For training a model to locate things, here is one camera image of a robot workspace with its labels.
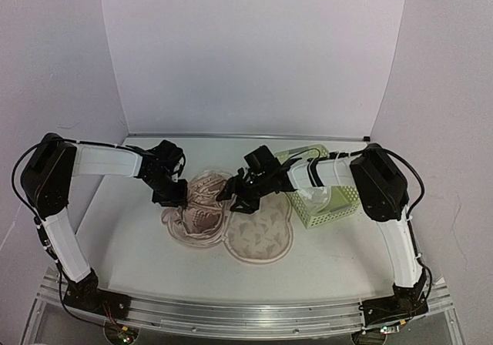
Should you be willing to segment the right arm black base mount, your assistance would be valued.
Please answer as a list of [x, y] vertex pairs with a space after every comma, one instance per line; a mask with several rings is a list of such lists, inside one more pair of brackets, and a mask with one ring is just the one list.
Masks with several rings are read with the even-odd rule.
[[413, 288], [393, 286], [393, 289], [392, 296], [364, 300], [360, 304], [358, 309], [363, 315], [363, 329], [411, 320], [428, 312], [430, 289], [423, 290], [418, 285]]

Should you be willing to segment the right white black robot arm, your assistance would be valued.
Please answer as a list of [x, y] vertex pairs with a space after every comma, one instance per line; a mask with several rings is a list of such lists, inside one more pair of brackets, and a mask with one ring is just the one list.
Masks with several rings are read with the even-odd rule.
[[388, 310], [403, 317], [416, 307], [415, 290], [423, 290], [427, 270], [411, 232], [411, 211], [417, 204], [409, 201], [407, 179], [396, 164], [406, 165], [405, 159], [369, 143], [353, 152], [305, 146], [279, 155], [260, 146], [244, 160], [246, 167], [226, 181], [216, 198], [232, 200], [233, 212], [255, 213], [260, 200], [271, 193], [354, 188], [366, 216], [379, 225], [390, 255], [397, 292], [389, 297]]

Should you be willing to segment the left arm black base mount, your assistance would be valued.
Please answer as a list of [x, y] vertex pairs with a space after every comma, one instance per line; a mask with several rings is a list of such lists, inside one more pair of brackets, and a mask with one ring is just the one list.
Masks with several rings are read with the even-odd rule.
[[107, 316], [114, 320], [125, 320], [129, 314], [131, 298], [128, 295], [99, 288], [99, 278], [94, 270], [79, 282], [69, 279], [62, 272], [67, 288], [62, 303], [73, 309]]

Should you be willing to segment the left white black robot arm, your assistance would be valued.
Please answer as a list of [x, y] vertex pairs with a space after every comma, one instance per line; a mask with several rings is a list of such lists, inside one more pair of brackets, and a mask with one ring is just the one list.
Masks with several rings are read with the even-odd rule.
[[79, 283], [72, 296], [88, 312], [97, 311], [104, 300], [100, 290], [82, 282], [93, 272], [71, 221], [74, 192], [83, 178], [137, 179], [150, 188], [152, 202], [164, 207], [185, 206], [187, 201], [187, 181], [182, 178], [186, 154], [168, 140], [143, 149], [48, 132], [19, 162], [23, 170], [12, 175], [20, 183], [20, 198], [34, 215], [45, 250], [69, 280]]

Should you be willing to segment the pale yellow plastic basket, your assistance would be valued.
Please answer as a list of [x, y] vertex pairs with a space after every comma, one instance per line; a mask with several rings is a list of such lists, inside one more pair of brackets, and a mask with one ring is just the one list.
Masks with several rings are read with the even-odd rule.
[[306, 229], [350, 216], [361, 204], [347, 152], [321, 144], [276, 152], [285, 163], [293, 160], [288, 178], [294, 191], [287, 197]]

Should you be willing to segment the white satin bra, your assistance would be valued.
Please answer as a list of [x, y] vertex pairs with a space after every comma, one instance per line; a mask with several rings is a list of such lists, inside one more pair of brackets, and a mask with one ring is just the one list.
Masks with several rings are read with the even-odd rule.
[[332, 192], [330, 187], [310, 187], [298, 191], [306, 210], [311, 215], [324, 213], [330, 204]]

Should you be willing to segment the pink bra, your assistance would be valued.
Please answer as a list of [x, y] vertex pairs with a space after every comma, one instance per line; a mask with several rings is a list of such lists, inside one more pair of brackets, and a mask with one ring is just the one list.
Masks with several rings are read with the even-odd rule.
[[229, 177], [229, 173], [222, 171], [202, 172], [188, 182], [185, 206], [163, 210], [161, 222], [174, 239], [192, 246], [207, 246], [222, 236], [228, 203], [216, 198]]

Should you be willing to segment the floral mesh laundry bag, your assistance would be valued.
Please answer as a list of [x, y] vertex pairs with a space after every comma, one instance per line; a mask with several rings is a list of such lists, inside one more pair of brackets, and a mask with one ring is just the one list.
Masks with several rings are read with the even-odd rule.
[[287, 255], [293, 242], [292, 206], [284, 194], [264, 197], [260, 209], [252, 214], [231, 212], [231, 202], [224, 202], [228, 203], [226, 225], [213, 245], [192, 246], [174, 240], [201, 249], [223, 244], [237, 260], [252, 264], [273, 263]]

